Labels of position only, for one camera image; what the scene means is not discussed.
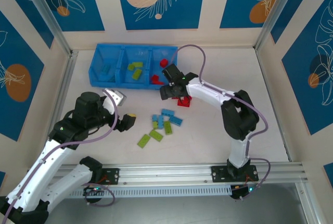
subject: blue bin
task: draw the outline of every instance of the blue bin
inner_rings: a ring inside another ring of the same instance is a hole
[[[162,74],[160,61],[166,59],[170,64],[176,51],[175,46],[97,44],[89,68],[90,84],[102,88],[159,90],[162,85],[152,84],[151,77],[156,74],[160,82],[168,84]],[[143,62],[143,67],[138,68],[142,74],[138,80],[134,80],[134,71],[129,71],[127,67],[138,61]],[[173,63],[177,65],[177,55]]]

